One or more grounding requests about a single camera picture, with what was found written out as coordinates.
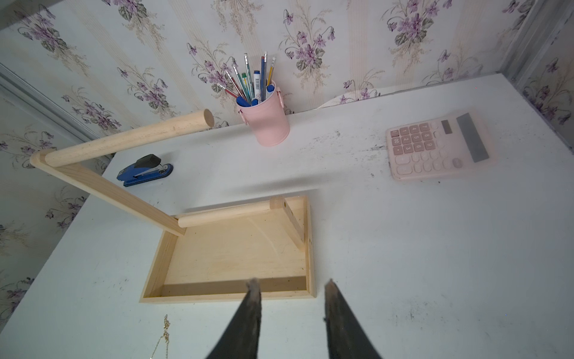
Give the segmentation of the pens in pink cup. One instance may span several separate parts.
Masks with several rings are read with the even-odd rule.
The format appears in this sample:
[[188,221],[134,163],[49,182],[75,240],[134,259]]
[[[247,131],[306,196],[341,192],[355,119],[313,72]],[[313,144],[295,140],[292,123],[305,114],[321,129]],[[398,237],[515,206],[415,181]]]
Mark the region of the pens in pink cup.
[[260,68],[251,67],[250,58],[244,54],[244,69],[241,71],[239,62],[230,57],[223,62],[218,70],[212,73],[212,87],[217,92],[223,92],[235,100],[244,100],[248,105],[256,105],[264,100],[270,100],[276,92],[281,96],[280,88],[274,82],[276,57],[269,57],[267,52],[260,59]]

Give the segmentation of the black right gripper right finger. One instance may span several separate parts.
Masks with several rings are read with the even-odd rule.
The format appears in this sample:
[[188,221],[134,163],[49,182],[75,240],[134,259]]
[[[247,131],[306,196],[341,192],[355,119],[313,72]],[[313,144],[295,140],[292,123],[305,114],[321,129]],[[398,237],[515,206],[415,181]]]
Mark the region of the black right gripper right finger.
[[324,289],[329,358],[382,359],[336,283],[330,280]]

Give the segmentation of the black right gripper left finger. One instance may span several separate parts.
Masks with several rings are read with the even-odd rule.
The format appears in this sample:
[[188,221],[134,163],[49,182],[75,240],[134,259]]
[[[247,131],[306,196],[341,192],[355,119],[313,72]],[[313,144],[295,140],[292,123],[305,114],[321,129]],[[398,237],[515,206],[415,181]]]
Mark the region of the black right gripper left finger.
[[259,281],[250,279],[247,288],[244,299],[207,358],[257,358],[262,321]]

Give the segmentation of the wooden jewelry display stand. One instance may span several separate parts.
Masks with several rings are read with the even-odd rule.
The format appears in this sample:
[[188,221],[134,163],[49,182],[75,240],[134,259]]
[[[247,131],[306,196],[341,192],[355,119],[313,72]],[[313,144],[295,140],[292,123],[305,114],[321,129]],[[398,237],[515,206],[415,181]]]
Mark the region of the wooden jewelry display stand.
[[130,194],[83,162],[210,129],[203,110],[62,150],[42,150],[34,167],[162,231],[141,301],[146,304],[238,300],[251,278],[266,299],[316,295],[312,221],[305,196],[275,196],[176,216]]

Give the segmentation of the pink pen holder cup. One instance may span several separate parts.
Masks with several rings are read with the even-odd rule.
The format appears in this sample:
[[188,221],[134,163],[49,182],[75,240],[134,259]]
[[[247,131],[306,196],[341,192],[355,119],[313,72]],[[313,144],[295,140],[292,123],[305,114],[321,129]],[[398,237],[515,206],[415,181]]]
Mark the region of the pink pen holder cup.
[[257,105],[247,106],[242,97],[236,99],[237,112],[263,147],[280,144],[290,133],[281,89],[274,82],[268,88],[272,92],[267,93],[266,100]]

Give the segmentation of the blue black stapler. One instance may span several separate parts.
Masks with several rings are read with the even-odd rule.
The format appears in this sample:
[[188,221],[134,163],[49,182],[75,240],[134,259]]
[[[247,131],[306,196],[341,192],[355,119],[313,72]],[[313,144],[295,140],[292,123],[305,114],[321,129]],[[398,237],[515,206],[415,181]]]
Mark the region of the blue black stapler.
[[121,181],[124,187],[130,187],[166,178],[172,172],[172,164],[162,164],[159,157],[149,154],[121,170],[117,180]]

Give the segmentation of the pink calculator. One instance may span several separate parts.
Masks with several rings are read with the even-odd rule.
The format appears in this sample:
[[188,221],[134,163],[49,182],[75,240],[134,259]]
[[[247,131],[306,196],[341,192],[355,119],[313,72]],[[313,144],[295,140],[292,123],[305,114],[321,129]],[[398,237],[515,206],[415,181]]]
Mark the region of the pink calculator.
[[386,140],[391,175],[397,181],[465,175],[497,160],[487,122],[475,108],[392,127]]

